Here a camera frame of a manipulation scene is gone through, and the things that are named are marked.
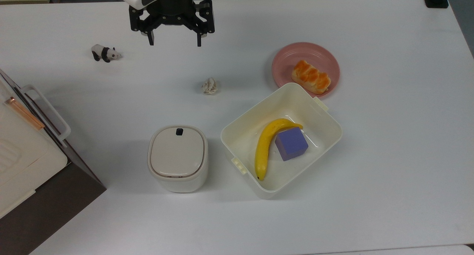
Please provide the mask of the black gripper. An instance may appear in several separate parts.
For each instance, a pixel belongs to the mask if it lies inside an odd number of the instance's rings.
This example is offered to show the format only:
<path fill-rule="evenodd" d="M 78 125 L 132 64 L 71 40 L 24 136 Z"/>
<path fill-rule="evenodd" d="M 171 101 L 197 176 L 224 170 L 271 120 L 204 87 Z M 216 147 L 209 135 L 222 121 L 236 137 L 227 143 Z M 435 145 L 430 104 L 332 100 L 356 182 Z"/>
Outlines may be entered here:
<path fill-rule="evenodd" d="M 149 44 L 154 45 L 154 29 L 160 25 L 185 26 L 197 34 L 197 46 L 202 46 L 202 37 L 208 33 L 215 32 L 214 15 L 211 0 L 203 0 L 198 3 L 191 1 L 179 14 L 162 14 L 157 7 L 149 11 L 149 16 L 141 20 L 140 16 L 144 9 L 137 10 L 129 7 L 129 19 L 131 30 L 140 32 L 147 36 Z"/>

